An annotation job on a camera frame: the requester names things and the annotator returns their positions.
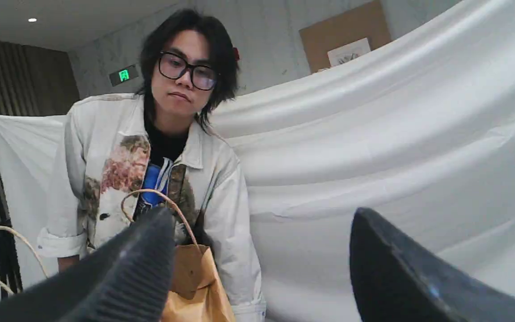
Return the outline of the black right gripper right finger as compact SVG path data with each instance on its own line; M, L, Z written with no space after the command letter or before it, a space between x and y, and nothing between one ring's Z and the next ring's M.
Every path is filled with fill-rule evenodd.
M349 249L364 322L515 322L515 297L440 259L371 208L356 209Z

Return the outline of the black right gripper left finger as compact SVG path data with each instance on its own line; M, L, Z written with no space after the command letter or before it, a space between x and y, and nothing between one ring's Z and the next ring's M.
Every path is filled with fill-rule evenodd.
M157 322L173 258L173 211L153 208L78 264L0 301L0 322Z

